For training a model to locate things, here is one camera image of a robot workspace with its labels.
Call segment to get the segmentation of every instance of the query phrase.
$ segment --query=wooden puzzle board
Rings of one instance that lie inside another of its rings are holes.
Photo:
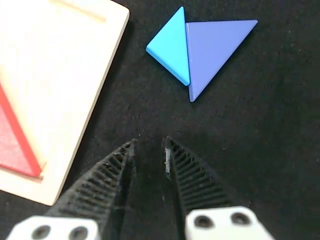
[[[110,0],[0,0],[0,83],[43,167],[0,168],[0,190],[56,201],[128,19]]]

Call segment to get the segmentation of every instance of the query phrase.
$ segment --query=triangular puzzle piece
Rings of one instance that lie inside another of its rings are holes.
[[[185,24],[191,102],[197,99],[257,23],[257,20],[235,20]]]
[[[1,85],[0,166],[32,177],[37,177],[41,173],[37,159],[29,146]]]
[[[185,10],[179,10],[146,46],[146,51],[185,86],[190,84]]]

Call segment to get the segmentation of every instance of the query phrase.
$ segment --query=red triangle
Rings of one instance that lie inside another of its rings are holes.
[[[37,177],[41,173],[36,156],[20,127],[1,85],[0,166],[32,177]]]

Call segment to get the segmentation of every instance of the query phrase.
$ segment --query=white plastic block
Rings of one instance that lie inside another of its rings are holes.
[[[16,224],[6,240],[100,240],[91,219],[32,216]]]
[[[223,207],[191,211],[185,220],[187,240],[275,240],[253,211]]]

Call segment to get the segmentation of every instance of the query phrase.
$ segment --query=black textured surface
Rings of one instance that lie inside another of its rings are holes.
[[[172,204],[159,181],[160,145],[169,135],[245,195],[276,239],[319,239],[320,1],[117,1],[130,9],[130,22],[65,188],[137,138],[147,151],[143,188],[136,190],[144,195],[136,201],[140,215],[131,221],[136,239],[174,240]],[[180,5],[189,22],[259,20],[195,103],[145,52]],[[0,239],[47,209],[1,192]]]
[[[191,150],[168,137],[164,151],[165,173],[183,221],[192,210],[241,205],[221,177]]]
[[[100,233],[108,235],[106,239],[119,239],[131,182],[136,177],[135,144],[133,139],[97,162],[45,215],[93,219]]]

